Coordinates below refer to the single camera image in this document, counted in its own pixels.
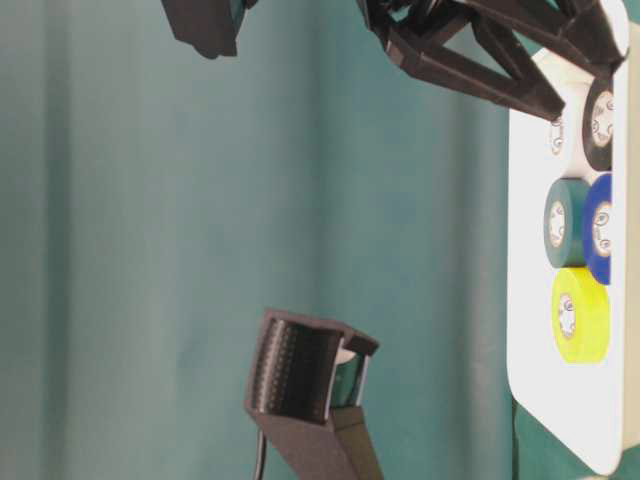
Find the green fabric backdrop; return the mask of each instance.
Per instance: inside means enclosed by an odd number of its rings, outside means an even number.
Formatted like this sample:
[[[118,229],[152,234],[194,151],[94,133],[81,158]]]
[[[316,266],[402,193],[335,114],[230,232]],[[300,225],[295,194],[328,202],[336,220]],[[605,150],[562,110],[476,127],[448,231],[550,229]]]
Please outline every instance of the green fabric backdrop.
[[[0,5],[0,478],[249,478],[265,306],[382,341],[387,478],[510,478],[506,113],[410,80],[353,1],[264,0],[239,47],[158,1]],[[522,478],[559,478],[519,422]]]

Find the black tape roll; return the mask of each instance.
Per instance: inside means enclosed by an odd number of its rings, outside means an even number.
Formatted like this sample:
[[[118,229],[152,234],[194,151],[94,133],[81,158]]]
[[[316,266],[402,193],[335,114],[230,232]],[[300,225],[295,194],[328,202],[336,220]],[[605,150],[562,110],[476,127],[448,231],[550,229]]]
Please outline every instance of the black tape roll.
[[[596,78],[584,107],[582,143],[589,165],[599,172],[611,170],[613,112],[613,84],[609,79]]]

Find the tape roll core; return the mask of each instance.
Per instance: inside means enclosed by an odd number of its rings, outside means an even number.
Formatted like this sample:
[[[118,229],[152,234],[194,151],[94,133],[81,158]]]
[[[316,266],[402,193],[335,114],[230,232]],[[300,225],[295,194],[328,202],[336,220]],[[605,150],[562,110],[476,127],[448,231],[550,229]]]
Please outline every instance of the tape roll core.
[[[609,298],[586,268],[563,268],[553,283],[552,330],[567,363],[599,363],[610,339]]]
[[[584,107],[582,143],[594,170],[611,170],[614,131],[614,96],[611,81],[596,78]]]
[[[582,248],[586,265],[603,285],[611,282],[611,174],[600,176],[584,204]]]
[[[577,178],[554,182],[544,208],[543,235],[547,258],[555,268],[585,265],[582,227],[589,184]]]
[[[549,124],[547,151],[552,168],[558,177],[583,177],[590,172],[582,142],[585,104],[590,85],[568,82],[558,86],[558,93],[566,106],[562,115]]]

